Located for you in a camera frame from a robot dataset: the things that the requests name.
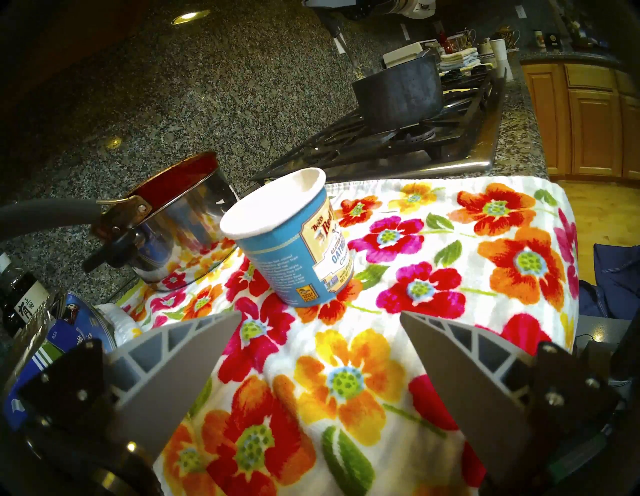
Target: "stainless steel saucepan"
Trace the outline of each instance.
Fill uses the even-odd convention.
[[[0,208],[0,241],[49,228],[91,224],[103,245],[84,262],[129,264],[159,290],[177,289],[216,267],[235,248],[220,219],[237,201],[216,154],[206,152],[153,176],[118,200],[31,200]]]

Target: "screw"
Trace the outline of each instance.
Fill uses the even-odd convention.
[[[561,394],[550,391],[545,394],[545,399],[547,403],[551,406],[562,406],[564,405],[564,397]]]

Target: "granite countertop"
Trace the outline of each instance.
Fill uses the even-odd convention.
[[[158,2],[135,37],[33,91],[0,132],[0,204],[117,198],[207,149],[243,191],[248,177],[356,107],[353,69],[310,10],[294,0],[268,0],[259,11],[240,5],[221,0],[209,17],[177,27],[168,20],[182,2]],[[412,39],[427,37],[420,22],[403,22]],[[406,44],[392,16],[346,23],[343,32],[370,67]],[[514,80],[506,83],[493,170],[463,177],[547,177],[524,75],[517,58],[509,62]],[[84,274],[82,260],[97,246],[78,226],[22,236],[0,251],[45,285],[100,303],[133,273],[102,266]]]
[[[590,62],[596,65],[607,65],[621,68],[622,62],[613,55],[603,52],[548,52],[527,51],[520,52],[518,59],[522,63],[548,62],[548,61],[577,61]]]
[[[508,62],[513,80],[504,86],[504,107],[493,168],[487,172],[446,175],[439,179],[503,175],[528,175],[549,179],[538,121],[518,56],[509,53]]]

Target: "floral towel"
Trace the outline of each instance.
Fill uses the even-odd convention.
[[[400,312],[475,324],[529,353],[541,340],[570,348],[577,239],[559,186],[487,177],[326,188],[356,267],[330,303],[288,307],[239,250],[186,288],[141,284],[120,302],[143,332],[242,312],[154,465],[167,494],[473,493],[484,468]]]

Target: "cabinet door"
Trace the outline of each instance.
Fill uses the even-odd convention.
[[[622,122],[617,93],[569,90],[573,173],[620,177]]]
[[[549,175],[571,172],[571,127],[562,64],[523,67]]]
[[[622,103],[622,174],[640,179],[640,100],[620,97]]]

